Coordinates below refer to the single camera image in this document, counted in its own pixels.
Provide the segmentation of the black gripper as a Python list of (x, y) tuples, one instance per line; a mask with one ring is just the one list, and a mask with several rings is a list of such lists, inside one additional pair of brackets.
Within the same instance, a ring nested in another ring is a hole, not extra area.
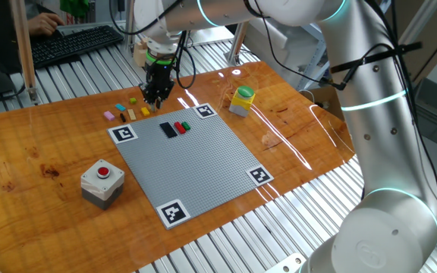
[(140, 88), (145, 103), (149, 105), (150, 111), (154, 112), (154, 99), (156, 99), (156, 109), (160, 109), (173, 89), (174, 81), (171, 78), (173, 65), (148, 61), (144, 68), (146, 79)]

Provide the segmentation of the operator bare hand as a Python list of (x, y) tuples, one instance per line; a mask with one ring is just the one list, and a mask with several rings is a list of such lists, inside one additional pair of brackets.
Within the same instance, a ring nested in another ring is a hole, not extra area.
[(51, 36), (64, 21), (57, 15), (41, 13), (27, 21), (30, 36)]

